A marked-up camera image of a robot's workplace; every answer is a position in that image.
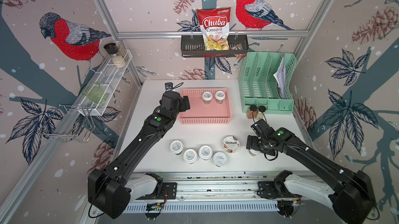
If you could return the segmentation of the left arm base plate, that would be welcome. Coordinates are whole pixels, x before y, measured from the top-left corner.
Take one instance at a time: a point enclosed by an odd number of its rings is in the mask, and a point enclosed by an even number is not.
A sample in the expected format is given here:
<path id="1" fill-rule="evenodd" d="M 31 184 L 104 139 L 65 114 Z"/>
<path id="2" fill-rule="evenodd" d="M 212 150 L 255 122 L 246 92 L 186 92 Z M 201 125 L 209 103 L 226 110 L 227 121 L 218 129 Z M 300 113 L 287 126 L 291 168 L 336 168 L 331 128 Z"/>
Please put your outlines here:
<path id="1" fill-rule="evenodd" d="M 163 182 L 156 186 L 153 193 L 146 197 L 151 200 L 164 200 L 164 198 L 174 200 L 177 194 L 177 183 Z"/>

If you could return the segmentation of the white yogurt bottle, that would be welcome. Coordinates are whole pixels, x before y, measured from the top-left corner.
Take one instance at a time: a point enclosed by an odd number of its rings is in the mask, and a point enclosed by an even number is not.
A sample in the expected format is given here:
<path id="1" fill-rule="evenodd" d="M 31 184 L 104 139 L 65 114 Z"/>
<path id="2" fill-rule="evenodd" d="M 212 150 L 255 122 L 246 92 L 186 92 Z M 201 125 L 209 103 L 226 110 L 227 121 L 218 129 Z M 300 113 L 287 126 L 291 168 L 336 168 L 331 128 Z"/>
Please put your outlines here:
<path id="1" fill-rule="evenodd" d="M 256 155 L 259 155 L 261 153 L 260 151 L 257 151 L 257 150 L 254 150 L 254 149 L 250 149 L 248 152 L 249 152 L 249 154 L 251 156 L 256 156 Z"/>
<path id="2" fill-rule="evenodd" d="M 213 94 L 211 92 L 204 92 L 202 94 L 202 99 L 205 104 L 210 104 L 213 98 Z"/>
<path id="3" fill-rule="evenodd" d="M 215 99 L 216 99 L 216 102 L 217 102 L 218 104 L 222 104 L 223 101 L 225 100 L 225 98 L 226 98 L 225 92 L 223 92 L 223 91 L 217 91 L 217 92 L 215 93 Z"/>

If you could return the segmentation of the pink plastic basket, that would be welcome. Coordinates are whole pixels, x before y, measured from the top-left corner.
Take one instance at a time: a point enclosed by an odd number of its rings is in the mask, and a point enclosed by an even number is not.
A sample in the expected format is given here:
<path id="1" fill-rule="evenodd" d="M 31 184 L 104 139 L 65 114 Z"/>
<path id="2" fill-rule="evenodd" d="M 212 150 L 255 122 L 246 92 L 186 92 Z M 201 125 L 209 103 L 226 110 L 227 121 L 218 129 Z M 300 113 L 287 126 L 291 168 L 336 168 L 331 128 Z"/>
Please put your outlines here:
<path id="1" fill-rule="evenodd" d="M 222 104 L 215 99 L 217 91 L 225 92 L 226 98 Z M 204 92 L 211 92 L 213 98 L 210 104 L 202 99 Z M 188 96 L 191 108 L 179 114 L 182 124 L 228 124 L 232 118 L 229 90 L 227 88 L 184 88 L 182 96 Z"/>

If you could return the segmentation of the red Chuba chips bag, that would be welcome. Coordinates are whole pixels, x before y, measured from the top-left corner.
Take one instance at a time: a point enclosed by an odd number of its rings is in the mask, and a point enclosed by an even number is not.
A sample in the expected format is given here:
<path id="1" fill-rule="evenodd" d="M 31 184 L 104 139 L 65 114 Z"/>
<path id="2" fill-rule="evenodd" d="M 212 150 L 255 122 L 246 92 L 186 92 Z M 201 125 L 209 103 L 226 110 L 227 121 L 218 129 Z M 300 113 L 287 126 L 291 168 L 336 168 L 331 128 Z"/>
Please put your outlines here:
<path id="1" fill-rule="evenodd" d="M 197 10 L 199 27 L 207 50 L 228 49 L 231 8 Z"/>

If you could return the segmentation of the orange spice bottle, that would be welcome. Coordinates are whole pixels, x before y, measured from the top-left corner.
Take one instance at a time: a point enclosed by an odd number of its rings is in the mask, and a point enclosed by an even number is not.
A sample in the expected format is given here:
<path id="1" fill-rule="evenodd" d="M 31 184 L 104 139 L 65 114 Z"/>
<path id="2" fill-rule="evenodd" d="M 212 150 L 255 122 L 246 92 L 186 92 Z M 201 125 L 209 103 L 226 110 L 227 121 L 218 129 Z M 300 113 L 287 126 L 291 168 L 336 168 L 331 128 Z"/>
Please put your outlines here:
<path id="1" fill-rule="evenodd" d="M 255 117 L 257 116 L 257 114 L 258 114 L 258 107 L 256 106 L 256 105 L 251 105 L 250 107 L 249 107 L 249 109 L 248 109 L 248 112 L 247 112 L 247 118 L 248 119 L 255 119 Z"/>

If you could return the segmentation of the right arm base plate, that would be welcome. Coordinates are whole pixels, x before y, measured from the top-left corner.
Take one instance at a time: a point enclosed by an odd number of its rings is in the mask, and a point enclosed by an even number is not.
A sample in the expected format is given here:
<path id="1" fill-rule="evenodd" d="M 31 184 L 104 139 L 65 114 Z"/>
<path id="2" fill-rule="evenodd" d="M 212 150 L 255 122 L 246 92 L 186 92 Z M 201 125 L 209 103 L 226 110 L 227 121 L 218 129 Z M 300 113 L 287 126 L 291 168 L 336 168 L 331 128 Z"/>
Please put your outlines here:
<path id="1" fill-rule="evenodd" d="M 259 181 L 257 185 L 257 195 L 267 200 L 274 200 L 277 198 L 302 198 L 299 194 L 290 193 L 282 182 Z"/>

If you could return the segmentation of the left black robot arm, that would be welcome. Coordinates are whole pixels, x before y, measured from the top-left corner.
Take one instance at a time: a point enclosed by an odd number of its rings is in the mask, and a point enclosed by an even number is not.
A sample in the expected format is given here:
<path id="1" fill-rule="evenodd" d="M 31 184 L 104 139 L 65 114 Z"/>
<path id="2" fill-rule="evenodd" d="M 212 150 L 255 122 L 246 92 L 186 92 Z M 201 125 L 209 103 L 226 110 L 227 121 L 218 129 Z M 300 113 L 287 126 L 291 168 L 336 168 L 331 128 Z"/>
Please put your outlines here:
<path id="1" fill-rule="evenodd" d="M 126 186 L 130 175 L 149 150 L 172 128 L 180 112 L 190 109 L 188 96 L 167 91 L 160 105 L 148 116 L 139 134 L 128 147 L 103 170 L 88 176 L 88 202 L 112 219 L 119 217 L 131 200 Z"/>

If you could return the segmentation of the Chobani yogurt cup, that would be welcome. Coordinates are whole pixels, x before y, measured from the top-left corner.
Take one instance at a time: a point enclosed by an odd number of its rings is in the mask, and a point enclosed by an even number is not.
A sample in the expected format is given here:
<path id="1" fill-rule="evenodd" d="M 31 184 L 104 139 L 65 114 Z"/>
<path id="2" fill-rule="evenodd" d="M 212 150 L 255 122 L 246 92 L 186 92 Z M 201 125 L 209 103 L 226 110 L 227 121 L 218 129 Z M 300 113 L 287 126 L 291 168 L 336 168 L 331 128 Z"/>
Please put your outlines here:
<path id="1" fill-rule="evenodd" d="M 225 137 L 222 144 L 228 153 L 236 153 L 241 146 L 240 141 L 235 136 Z"/>

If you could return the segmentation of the beige spice bottle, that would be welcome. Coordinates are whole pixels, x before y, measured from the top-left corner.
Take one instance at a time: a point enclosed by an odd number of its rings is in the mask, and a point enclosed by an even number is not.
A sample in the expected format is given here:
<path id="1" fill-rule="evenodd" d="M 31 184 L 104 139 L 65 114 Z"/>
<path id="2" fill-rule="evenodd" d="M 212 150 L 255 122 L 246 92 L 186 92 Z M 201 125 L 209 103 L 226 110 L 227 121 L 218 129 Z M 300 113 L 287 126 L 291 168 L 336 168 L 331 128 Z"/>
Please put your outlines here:
<path id="1" fill-rule="evenodd" d="M 259 105 L 258 106 L 258 113 L 255 116 L 255 119 L 256 120 L 264 119 L 265 118 L 265 111 L 266 111 L 266 107 L 264 105 Z"/>

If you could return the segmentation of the green plastic file organizer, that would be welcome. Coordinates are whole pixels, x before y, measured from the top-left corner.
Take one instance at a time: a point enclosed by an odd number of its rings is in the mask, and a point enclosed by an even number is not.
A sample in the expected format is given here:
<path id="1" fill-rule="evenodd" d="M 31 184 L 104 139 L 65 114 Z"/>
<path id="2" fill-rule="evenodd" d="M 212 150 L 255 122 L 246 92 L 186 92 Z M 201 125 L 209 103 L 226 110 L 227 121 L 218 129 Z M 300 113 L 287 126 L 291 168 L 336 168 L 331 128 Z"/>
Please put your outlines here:
<path id="1" fill-rule="evenodd" d="M 284 98 L 280 97 L 274 77 L 282 60 L 286 69 Z M 247 113 L 251 105 L 263 105 L 267 114 L 290 115 L 294 109 L 294 100 L 289 91 L 289 83 L 296 63 L 297 59 L 292 53 L 248 52 L 239 75 L 242 112 Z"/>

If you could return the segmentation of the papers in organizer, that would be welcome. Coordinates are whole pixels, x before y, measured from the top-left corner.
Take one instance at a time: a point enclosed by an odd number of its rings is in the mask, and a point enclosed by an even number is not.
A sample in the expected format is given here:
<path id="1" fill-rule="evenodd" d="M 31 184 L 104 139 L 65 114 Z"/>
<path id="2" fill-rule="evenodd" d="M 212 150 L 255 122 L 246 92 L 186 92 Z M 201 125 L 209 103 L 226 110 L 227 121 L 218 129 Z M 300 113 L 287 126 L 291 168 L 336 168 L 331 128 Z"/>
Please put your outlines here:
<path id="1" fill-rule="evenodd" d="M 277 92 L 281 99 L 285 99 L 285 87 L 286 87 L 286 68 L 285 68 L 285 57 L 284 53 L 281 54 L 282 59 L 277 71 L 273 74 L 277 82 Z"/>

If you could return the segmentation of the green glass cup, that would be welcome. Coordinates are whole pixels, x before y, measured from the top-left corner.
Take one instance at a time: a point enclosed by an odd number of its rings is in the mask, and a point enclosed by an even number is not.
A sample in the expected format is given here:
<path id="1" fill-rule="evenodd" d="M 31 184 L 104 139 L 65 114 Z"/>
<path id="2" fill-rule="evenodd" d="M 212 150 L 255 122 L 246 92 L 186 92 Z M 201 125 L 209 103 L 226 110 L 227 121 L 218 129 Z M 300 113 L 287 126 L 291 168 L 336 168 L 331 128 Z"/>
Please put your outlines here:
<path id="1" fill-rule="evenodd" d="M 102 104 L 108 98 L 108 94 L 104 91 L 99 83 L 87 84 L 83 88 L 82 94 L 95 104 Z"/>

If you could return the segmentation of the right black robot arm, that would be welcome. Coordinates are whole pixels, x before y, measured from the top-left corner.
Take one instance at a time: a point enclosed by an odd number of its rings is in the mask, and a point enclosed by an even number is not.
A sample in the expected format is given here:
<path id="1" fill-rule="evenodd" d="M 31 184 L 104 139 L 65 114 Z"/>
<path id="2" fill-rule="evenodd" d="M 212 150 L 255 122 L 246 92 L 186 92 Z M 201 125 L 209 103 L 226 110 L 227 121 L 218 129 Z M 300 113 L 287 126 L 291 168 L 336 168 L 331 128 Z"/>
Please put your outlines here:
<path id="1" fill-rule="evenodd" d="M 371 178 L 363 171 L 355 173 L 336 164 L 307 146 L 293 132 L 286 128 L 274 130 L 264 119 L 254 122 L 251 129 L 255 134 L 248 136 L 247 150 L 271 155 L 274 160 L 280 153 L 286 154 L 322 179 L 319 183 L 284 170 L 271 184 L 259 185 L 260 197 L 270 200 L 289 194 L 306 197 L 329 207 L 347 224 L 363 223 L 376 207 Z"/>

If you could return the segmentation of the green yogurt cup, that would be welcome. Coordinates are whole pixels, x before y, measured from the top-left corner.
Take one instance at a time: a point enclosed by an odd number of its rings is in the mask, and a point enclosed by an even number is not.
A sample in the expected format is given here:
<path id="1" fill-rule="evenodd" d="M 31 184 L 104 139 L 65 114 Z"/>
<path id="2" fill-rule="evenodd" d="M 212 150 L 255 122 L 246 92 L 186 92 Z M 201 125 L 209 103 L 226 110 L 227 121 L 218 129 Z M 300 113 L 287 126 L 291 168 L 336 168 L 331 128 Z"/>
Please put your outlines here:
<path id="1" fill-rule="evenodd" d="M 217 152 L 213 156 L 213 161 L 214 161 L 214 164 L 217 167 L 223 167 L 223 166 L 225 166 L 227 164 L 228 158 L 227 158 L 227 155 L 225 153 Z"/>
<path id="2" fill-rule="evenodd" d="M 173 154 L 180 155 L 183 152 L 184 145 L 180 140 L 174 140 L 169 148 Z"/>
<path id="3" fill-rule="evenodd" d="M 194 149 L 187 149 L 183 154 L 183 159 L 188 164 L 194 164 L 197 160 L 197 152 Z"/>
<path id="4" fill-rule="evenodd" d="M 198 155 L 203 160 L 209 160 L 213 156 L 213 150 L 210 146 L 203 145 L 198 151 Z"/>

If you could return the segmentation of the black lid spice jar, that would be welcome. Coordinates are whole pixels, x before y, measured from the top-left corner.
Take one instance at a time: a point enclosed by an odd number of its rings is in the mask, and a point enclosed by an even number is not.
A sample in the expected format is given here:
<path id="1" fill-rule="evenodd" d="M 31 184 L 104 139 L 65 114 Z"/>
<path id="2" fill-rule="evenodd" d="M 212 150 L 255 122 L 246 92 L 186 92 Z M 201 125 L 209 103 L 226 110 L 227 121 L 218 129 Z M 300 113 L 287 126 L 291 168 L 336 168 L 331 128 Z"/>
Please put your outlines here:
<path id="1" fill-rule="evenodd" d="M 126 66 L 124 56 L 119 53 L 116 43 L 108 43 L 104 45 L 104 49 L 111 56 L 112 64 L 116 65 L 117 68 L 120 69 Z"/>

